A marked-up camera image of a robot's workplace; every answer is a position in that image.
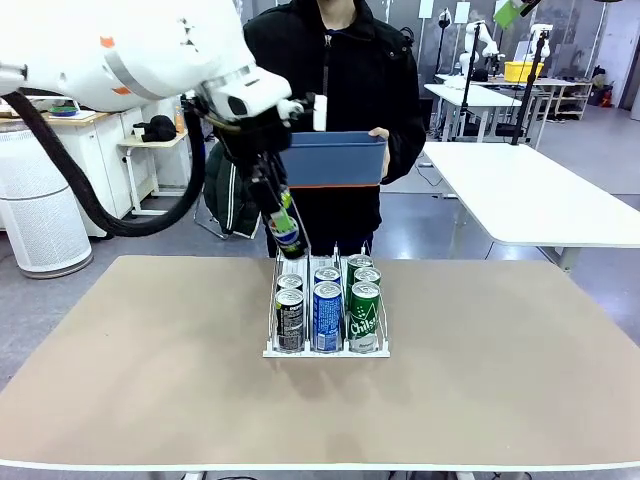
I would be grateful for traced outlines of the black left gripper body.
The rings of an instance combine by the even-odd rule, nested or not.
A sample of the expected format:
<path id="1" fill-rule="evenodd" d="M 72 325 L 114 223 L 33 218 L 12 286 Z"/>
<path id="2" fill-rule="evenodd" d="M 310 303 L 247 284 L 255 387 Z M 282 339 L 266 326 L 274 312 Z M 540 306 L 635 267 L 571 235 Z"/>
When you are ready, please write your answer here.
<path id="1" fill-rule="evenodd" d="M 243 180 L 264 177 L 278 194 L 284 184 L 280 153 L 290 146 L 291 132 L 276 107 L 256 117 L 218 122 L 214 133 Z"/>

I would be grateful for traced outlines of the person's left hand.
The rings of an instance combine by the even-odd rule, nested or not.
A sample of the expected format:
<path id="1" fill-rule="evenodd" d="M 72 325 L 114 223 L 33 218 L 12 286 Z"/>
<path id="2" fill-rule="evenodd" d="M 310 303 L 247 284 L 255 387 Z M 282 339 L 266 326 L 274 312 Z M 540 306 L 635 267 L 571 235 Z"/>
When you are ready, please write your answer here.
<path id="1" fill-rule="evenodd" d="M 385 141 L 385 152 L 384 152 L 384 160 L 382 164 L 382 173 L 381 177 L 385 178 L 388 174 L 389 163 L 390 163 L 390 150 L 389 150 L 389 136 L 390 132 L 381 127 L 376 127 L 368 132 L 368 135 L 375 138 L 380 138 Z"/>

